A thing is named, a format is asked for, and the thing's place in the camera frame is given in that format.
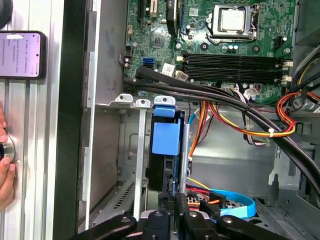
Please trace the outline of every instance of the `white cable tie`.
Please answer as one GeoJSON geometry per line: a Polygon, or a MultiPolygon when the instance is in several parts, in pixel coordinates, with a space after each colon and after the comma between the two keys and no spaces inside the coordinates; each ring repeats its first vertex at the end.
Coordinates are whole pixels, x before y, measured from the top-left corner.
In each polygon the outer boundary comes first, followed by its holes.
{"type": "Polygon", "coordinates": [[[275,130],[273,128],[269,128],[268,132],[270,133],[270,138],[274,136],[275,130]]]}

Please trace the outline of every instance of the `blue plastic bracket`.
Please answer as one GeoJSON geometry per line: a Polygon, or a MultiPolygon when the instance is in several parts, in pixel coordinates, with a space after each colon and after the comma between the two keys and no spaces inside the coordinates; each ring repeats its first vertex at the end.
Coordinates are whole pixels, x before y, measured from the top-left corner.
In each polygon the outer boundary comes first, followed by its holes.
{"type": "Polygon", "coordinates": [[[157,117],[167,117],[167,118],[174,118],[176,113],[175,106],[155,106],[153,111],[153,115],[157,117]]]}
{"type": "Polygon", "coordinates": [[[181,119],[178,123],[155,122],[152,153],[177,156],[179,154],[181,119]]]}

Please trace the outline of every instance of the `human hand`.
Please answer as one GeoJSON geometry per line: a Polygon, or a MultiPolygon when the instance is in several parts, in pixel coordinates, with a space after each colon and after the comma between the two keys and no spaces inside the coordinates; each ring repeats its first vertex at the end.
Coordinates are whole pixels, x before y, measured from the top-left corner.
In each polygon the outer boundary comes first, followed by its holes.
{"type": "Polygon", "coordinates": [[[11,163],[9,157],[0,161],[0,211],[8,207],[14,199],[14,179],[16,165],[11,163]]]}
{"type": "MultiPolygon", "coordinates": [[[[0,143],[8,141],[5,131],[7,121],[5,113],[0,108],[0,143]]],[[[0,160],[0,211],[4,210],[14,199],[14,178],[16,173],[16,165],[11,163],[10,158],[5,157],[0,160]]]]}
{"type": "Polygon", "coordinates": [[[8,136],[5,131],[5,128],[7,127],[7,121],[5,117],[4,110],[0,108],[0,143],[5,143],[8,141],[8,136]]]}

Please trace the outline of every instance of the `ram slot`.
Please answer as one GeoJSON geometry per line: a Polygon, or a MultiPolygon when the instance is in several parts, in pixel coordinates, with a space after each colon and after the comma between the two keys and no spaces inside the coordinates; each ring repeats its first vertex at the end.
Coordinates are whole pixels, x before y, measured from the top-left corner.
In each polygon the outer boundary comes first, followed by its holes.
{"type": "Polygon", "coordinates": [[[184,67],[183,72],[189,79],[204,82],[245,82],[245,83],[274,83],[282,74],[278,71],[255,71],[243,69],[223,69],[204,67],[184,67]]]}
{"type": "Polygon", "coordinates": [[[145,14],[145,0],[138,0],[138,13],[137,13],[137,21],[141,24],[144,21],[145,14]]]}
{"type": "Polygon", "coordinates": [[[186,54],[184,65],[201,68],[241,68],[275,70],[282,60],[275,57],[226,56],[214,54],[186,54]]]}

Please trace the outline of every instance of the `yellow wire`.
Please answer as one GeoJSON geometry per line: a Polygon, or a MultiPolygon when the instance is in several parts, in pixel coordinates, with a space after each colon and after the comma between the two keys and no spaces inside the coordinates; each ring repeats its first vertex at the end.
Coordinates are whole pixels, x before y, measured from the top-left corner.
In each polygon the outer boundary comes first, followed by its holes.
{"type": "Polygon", "coordinates": [[[299,80],[298,80],[298,85],[301,84],[302,79],[304,78],[304,76],[305,76],[306,72],[308,71],[308,69],[311,67],[311,64],[312,64],[312,63],[313,63],[313,61],[310,62],[309,65],[303,70],[303,72],[302,72],[302,74],[301,74],[301,76],[300,76],[300,78],[299,78],[299,80]]]}
{"type": "MultiPolygon", "coordinates": [[[[214,110],[218,113],[218,109],[216,107],[215,104],[212,104],[213,105],[213,108],[214,110]]],[[[221,115],[219,113],[219,116],[224,120],[226,121],[227,123],[229,123],[230,125],[236,127],[236,128],[240,128],[238,125],[236,125],[235,123],[233,123],[232,121],[230,121],[229,119],[227,119],[226,117],[224,117],[223,115],[221,115]]],[[[247,133],[249,135],[257,135],[259,137],[270,137],[270,133],[269,132],[255,132],[255,131],[247,131],[245,129],[242,130],[244,133],[247,133]]],[[[287,136],[287,135],[290,135],[290,134],[293,134],[294,132],[296,131],[296,126],[293,126],[292,130],[289,131],[289,132],[275,132],[273,134],[273,136],[287,136]]]]}
{"type": "Polygon", "coordinates": [[[194,140],[192,142],[192,145],[190,147],[190,151],[189,151],[189,157],[192,157],[192,155],[194,154],[194,151],[196,149],[196,146],[197,146],[197,142],[196,142],[196,139],[198,138],[198,135],[201,134],[200,133],[200,128],[201,128],[201,125],[202,125],[202,122],[205,118],[205,113],[206,113],[206,109],[205,109],[205,104],[206,102],[202,102],[202,104],[204,105],[204,107],[201,109],[201,113],[200,113],[200,116],[199,116],[199,123],[198,123],[198,128],[197,128],[197,131],[196,131],[196,135],[194,137],[194,140]]]}
{"type": "Polygon", "coordinates": [[[201,186],[201,187],[203,187],[203,188],[211,191],[210,188],[208,188],[206,185],[202,184],[201,182],[198,182],[197,180],[194,180],[194,179],[192,179],[192,178],[190,178],[190,177],[186,177],[186,179],[188,179],[188,180],[190,180],[191,182],[194,182],[195,184],[198,184],[199,186],[201,186]]]}

